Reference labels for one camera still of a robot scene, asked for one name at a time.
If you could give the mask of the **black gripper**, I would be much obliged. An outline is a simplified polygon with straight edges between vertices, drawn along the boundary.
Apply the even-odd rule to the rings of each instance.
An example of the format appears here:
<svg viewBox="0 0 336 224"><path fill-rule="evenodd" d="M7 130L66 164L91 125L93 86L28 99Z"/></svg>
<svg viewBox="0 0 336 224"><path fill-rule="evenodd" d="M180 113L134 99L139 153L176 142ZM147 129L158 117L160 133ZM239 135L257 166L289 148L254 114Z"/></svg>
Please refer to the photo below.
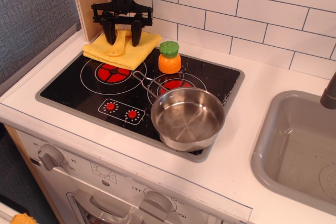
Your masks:
<svg viewBox="0 0 336 224"><path fill-rule="evenodd" d="M108 3L92 4L93 21L100 23L109 44L116 41L116 25L131 25L132 45L136 47L141 38L142 26L153 25L153 8L134 0L111 0Z"/></svg>

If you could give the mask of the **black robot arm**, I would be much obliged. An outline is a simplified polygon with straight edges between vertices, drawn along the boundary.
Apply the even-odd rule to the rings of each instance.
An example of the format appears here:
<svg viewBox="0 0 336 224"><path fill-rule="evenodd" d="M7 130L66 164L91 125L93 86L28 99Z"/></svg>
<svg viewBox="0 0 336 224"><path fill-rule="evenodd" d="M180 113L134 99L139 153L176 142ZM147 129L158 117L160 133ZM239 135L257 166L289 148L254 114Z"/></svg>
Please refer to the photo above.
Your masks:
<svg viewBox="0 0 336 224"><path fill-rule="evenodd" d="M153 24L153 8L134 0L111 0L108 3L92 4L91 8L93 21L102 26L107 42L112 45L117 39L116 25L130 25L132 44L137 46L142 28Z"/></svg>

